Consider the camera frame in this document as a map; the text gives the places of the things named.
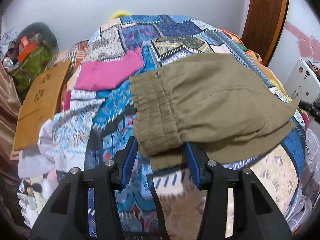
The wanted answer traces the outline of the olive khaki pants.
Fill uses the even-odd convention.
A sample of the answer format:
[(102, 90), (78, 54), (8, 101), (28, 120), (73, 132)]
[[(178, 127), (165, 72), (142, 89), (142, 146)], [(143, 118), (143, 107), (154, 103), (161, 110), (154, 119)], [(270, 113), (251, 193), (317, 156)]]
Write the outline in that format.
[(194, 54), (130, 78), (140, 154), (156, 170), (185, 162), (193, 142), (233, 163), (270, 152), (295, 128), (299, 101), (280, 100), (232, 54)]

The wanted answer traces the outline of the white device on stand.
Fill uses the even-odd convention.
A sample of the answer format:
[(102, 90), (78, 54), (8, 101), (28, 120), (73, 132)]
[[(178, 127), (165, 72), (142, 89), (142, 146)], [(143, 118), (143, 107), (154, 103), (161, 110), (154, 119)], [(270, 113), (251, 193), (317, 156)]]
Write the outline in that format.
[(290, 98), (314, 103), (319, 100), (319, 80), (309, 66), (309, 62), (300, 58), (289, 75), (284, 88)]

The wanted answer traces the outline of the white lotion pump bottle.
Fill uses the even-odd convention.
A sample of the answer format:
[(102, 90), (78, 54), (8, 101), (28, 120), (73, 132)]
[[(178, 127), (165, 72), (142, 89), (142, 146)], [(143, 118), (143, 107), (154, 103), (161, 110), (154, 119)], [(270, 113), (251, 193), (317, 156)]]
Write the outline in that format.
[(34, 192), (37, 192), (44, 200), (48, 200), (58, 186), (56, 179), (40, 178), (31, 180), (28, 184)]

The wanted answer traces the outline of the orange wooden lap table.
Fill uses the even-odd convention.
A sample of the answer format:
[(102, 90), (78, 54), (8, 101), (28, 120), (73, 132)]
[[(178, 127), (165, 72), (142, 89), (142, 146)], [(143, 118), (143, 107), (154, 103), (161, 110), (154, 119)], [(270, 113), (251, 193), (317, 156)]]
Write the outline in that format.
[(14, 151), (37, 144), (42, 125), (52, 119), (60, 107), (60, 93), (70, 64), (71, 60), (59, 62), (33, 80), (18, 116)]

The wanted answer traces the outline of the striped brown curtain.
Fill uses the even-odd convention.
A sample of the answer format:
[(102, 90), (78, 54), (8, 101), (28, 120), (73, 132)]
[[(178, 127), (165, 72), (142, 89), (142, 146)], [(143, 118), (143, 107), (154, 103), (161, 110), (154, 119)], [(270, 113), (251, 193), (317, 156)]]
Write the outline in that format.
[(16, 181), (17, 161), (10, 160), (21, 103), (13, 79), (1, 64), (1, 176)]

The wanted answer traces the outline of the blue patchwork bedspread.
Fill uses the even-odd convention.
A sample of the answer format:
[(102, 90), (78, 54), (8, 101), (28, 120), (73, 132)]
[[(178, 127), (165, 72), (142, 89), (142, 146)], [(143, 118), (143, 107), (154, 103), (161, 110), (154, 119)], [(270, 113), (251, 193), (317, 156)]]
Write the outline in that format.
[[(137, 47), (144, 66), (117, 88), (92, 92), (75, 89), (83, 63), (120, 60)], [(42, 125), (35, 147), (20, 152), (17, 195), (31, 230), (47, 200), (28, 187), (30, 181), (50, 178), (59, 184), (74, 167), (91, 170), (113, 159), (129, 138), (135, 137), (136, 109), (130, 78), (194, 54), (232, 54), (280, 100), (294, 100), (260, 56), (233, 33), (176, 15), (132, 15), (110, 20), (88, 40), (81, 63), (73, 69), (64, 109)], [(301, 189), (307, 118), (299, 106), (292, 121), (295, 128), (270, 152), (233, 163), (217, 162), (231, 170), (250, 168), (281, 211), (293, 238), (309, 220), (312, 204)], [(140, 154), (138, 143), (129, 183), (116, 191), (115, 197), (124, 239), (197, 239), (207, 193), (193, 183), (186, 159), (156, 170), (153, 159)], [(229, 188), (225, 239), (233, 234), (233, 220), (233, 189)], [(91, 239), (98, 239), (93, 188), (88, 190), (88, 227)]]

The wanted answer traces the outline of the pink folded garment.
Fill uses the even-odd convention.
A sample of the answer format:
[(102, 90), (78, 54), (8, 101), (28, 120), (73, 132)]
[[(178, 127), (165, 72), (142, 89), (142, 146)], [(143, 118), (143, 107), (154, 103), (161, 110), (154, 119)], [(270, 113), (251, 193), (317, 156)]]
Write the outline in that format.
[(111, 62), (85, 62), (75, 89), (102, 91), (117, 88), (144, 66), (141, 49), (129, 50), (122, 59)]

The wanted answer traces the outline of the green bag of clutter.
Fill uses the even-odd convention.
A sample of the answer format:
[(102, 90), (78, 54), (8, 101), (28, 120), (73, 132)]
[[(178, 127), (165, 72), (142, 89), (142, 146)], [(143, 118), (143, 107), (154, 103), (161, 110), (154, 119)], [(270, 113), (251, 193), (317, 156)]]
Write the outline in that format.
[(41, 44), (31, 52), (19, 66), (10, 74), (13, 78), (18, 94), (25, 93), (35, 77), (40, 75), (53, 55), (50, 50)]

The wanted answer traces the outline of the orange box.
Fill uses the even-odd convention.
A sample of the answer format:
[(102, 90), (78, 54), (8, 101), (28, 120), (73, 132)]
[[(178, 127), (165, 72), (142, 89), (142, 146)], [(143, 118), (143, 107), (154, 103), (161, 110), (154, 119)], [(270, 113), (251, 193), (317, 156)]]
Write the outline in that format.
[(19, 46), (19, 55), (17, 57), (19, 63), (22, 63), (24, 59), (37, 48), (38, 43), (36, 41), (31, 42), (26, 36), (22, 37), (21, 44)]

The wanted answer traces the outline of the dark grey neck pillow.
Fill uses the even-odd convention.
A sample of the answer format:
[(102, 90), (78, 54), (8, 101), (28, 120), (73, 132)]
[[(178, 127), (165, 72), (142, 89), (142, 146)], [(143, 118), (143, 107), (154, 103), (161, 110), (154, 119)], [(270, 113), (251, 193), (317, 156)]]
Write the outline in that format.
[(20, 42), (23, 37), (32, 37), (34, 35), (40, 35), (40, 42), (48, 45), (51, 48), (57, 46), (57, 39), (48, 25), (43, 22), (34, 22), (26, 26), (16, 37), (16, 42)]

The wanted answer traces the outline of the yellow curved headboard object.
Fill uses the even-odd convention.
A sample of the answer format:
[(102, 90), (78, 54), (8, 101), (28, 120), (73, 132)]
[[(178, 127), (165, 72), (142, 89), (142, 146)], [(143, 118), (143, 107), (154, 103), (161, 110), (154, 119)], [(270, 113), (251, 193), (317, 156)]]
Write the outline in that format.
[(125, 10), (118, 10), (110, 16), (110, 20), (114, 20), (122, 16), (131, 16), (131, 14)]

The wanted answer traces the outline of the brown wooden door frame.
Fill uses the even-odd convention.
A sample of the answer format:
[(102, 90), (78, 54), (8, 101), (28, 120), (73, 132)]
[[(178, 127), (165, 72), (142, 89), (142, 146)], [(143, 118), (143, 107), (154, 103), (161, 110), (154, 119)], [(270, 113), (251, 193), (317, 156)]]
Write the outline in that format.
[(286, 20), (289, 0), (250, 0), (242, 41), (264, 65), (274, 54)]

